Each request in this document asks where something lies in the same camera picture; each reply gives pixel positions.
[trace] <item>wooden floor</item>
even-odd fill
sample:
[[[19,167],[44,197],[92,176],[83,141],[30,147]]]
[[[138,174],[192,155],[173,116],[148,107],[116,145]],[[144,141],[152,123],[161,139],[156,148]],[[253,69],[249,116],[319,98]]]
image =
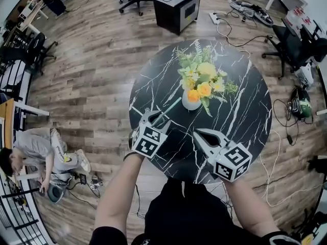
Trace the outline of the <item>wooden floor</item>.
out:
[[[248,1],[264,7],[268,0]],[[142,4],[142,17],[139,17],[135,7],[127,8],[121,15],[118,0],[68,0],[66,5],[70,13],[55,19],[54,14],[45,9],[50,19],[35,21],[35,26],[48,37],[47,43],[56,40],[59,45],[52,50],[57,60],[45,62],[44,76],[33,80],[29,96],[29,105],[50,111],[50,119],[29,117],[28,128],[60,128],[68,148],[82,148],[91,161],[92,170],[106,185],[119,169],[127,149],[129,95],[141,67],[155,53],[174,42],[207,38],[226,43],[216,32],[208,13],[214,10],[228,12],[230,7],[227,0],[201,0],[197,23],[191,24],[178,37],[156,25],[151,2]],[[269,13],[276,23],[285,16],[285,10],[277,0]],[[231,16],[228,22],[232,26],[229,36],[232,43],[243,43],[256,35],[272,33],[270,28],[260,23],[256,29],[249,26],[252,22],[242,23]],[[226,24],[220,24],[220,32],[227,33],[228,28]],[[272,102],[275,99],[286,101],[296,81],[289,71],[279,81],[280,61],[261,58],[262,52],[273,50],[272,45],[259,38],[239,49],[251,53],[253,64],[268,85]],[[310,97],[314,113],[325,108],[317,75]],[[275,111],[285,122],[284,107],[276,104]],[[272,119],[272,129],[282,138],[268,195],[269,203],[275,205],[295,191],[321,184],[322,175],[308,172],[307,160],[324,153],[326,145],[323,116],[315,116],[312,125],[299,125],[295,146],[288,144],[285,128],[278,124],[275,117]],[[296,132],[296,127],[289,129],[293,136]],[[262,151],[262,160],[269,173],[278,153],[278,145],[278,135],[271,132]],[[267,174],[259,158],[245,179],[260,196],[263,195]],[[146,213],[151,200],[159,195],[165,182],[164,174],[146,161],[137,180],[142,213]],[[226,200],[222,185],[209,184],[208,189]],[[299,192],[272,207],[271,212],[278,226],[290,231],[293,224],[300,223],[304,217],[303,210],[315,206],[319,192],[320,188]],[[98,202],[87,186],[77,185],[72,194],[94,206]],[[57,205],[37,194],[36,197],[44,222],[59,244],[88,244],[95,219],[93,208],[69,193]],[[138,200],[134,196],[128,218],[129,243],[144,230],[144,220],[135,214],[137,207]]]

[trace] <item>round table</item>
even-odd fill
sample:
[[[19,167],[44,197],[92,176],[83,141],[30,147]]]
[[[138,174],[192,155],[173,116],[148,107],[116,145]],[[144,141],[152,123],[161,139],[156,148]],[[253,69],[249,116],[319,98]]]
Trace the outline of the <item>round table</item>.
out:
[[[196,53],[196,45],[201,49],[211,46],[212,64],[225,71],[239,89],[234,94],[225,94],[226,102],[210,99],[212,117],[202,105],[189,111],[180,101],[167,113],[172,121],[168,138],[150,160],[167,176],[204,184],[219,178],[211,173],[213,167],[196,147],[192,131],[209,128],[222,132],[229,140],[241,142],[251,152],[253,162],[267,141],[272,109],[267,85],[246,55],[217,41],[188,40],[167,46],[142,68],[130,97],[129,116],[133,129],[146,108],[165,111],[182,96],[184,90],[177,71],[181,66],[176,52]]]

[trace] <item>flower bouquet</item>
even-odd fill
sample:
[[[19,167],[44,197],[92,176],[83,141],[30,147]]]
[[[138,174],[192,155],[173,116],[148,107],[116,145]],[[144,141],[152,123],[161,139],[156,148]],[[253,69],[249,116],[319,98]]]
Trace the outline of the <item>flower bouquet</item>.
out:
[[[190,103],[202,104],[207,114],[211,116],[209,103],[211,99],[226,102],[224,93],[236,93],[238,86],[229,81],[227,73],[217,69],[213,64],[212,46],[201,48],[198,40],[194,42],[196,52],[185,54],[185,50],[177,50],[176,55],[181,69],[178,73],[182,76],[180,83],[187,93]]]

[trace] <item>flower vase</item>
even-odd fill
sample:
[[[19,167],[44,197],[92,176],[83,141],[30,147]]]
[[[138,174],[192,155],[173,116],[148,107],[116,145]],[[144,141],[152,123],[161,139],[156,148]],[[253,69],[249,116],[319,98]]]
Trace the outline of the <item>flower vase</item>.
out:
[[[185,90],[182,97],[182,104],[189,111],[194,111],[201,106],[201,100],[198,100],[196,103],[190,102],[188,98],[188,92]]]

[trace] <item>gray shirt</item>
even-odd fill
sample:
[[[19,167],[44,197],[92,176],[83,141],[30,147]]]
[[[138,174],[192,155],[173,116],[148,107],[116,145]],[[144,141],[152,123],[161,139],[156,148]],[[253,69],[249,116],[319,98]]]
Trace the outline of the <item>gray shirt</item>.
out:
[[[24,153],[25,165],[45,163],[45,158],[53,153],[51,128],[37,128],[17,132],[14,147]]]

